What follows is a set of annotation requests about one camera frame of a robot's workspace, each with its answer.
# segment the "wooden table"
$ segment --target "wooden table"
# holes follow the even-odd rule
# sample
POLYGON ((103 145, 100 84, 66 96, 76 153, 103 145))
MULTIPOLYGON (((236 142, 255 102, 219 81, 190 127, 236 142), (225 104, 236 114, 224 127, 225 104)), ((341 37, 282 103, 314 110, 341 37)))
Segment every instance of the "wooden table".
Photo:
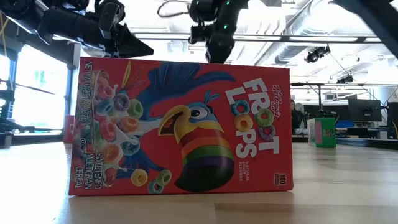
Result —
POLYGON ((294 144, 291 192, 69 197, 62 143, 0 149, 0 223, 398 223, 398 152, 294 144))

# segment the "cereal box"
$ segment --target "cereal box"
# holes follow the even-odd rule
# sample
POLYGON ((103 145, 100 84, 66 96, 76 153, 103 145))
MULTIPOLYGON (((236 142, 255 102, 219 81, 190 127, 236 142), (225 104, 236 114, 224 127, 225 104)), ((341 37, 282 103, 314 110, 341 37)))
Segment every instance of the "cereal box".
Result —
POLYGON ((70 195, 291 190, 289 70, 81 58, 70 195))

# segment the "exposed duct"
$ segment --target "exposed duct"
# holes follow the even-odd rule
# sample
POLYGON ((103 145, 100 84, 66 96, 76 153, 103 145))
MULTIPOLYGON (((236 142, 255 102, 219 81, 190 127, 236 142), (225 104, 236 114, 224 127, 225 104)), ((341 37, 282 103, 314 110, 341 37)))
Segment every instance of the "exposed duct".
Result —
MULTIPOLYGON (((334 4, 330 0, 313 0, 300 15, 288 26, 282 35, 328 35, 337 27, 338 23, 332 19, 334 4)), ((292 45, 281 42, 274 42, 266 50, 263 56, 256 62, 262 64, 287 64, 290 60, 305 50, 306 45, 292 45)))

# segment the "green box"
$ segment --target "green box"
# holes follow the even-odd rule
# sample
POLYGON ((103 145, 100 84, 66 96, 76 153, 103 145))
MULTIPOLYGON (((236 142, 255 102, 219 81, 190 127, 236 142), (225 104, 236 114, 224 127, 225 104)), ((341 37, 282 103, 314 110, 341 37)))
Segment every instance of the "green box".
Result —
POLYGON ((313 118, 307 122, 309 145, 315 147, 336 147, 334 118, 313 118))

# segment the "person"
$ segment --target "person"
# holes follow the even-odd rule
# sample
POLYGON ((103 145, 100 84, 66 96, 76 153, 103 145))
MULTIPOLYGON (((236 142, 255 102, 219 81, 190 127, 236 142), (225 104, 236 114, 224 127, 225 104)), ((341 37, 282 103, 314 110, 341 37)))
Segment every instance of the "person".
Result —
POLYGON ((295 129, 300 128, 304 117, 304 114, 301 111, 296 110, 295 107, 296 102, 294 100, 290 100, 290 111, 292 112, 292 134, 295 134, 295 129))

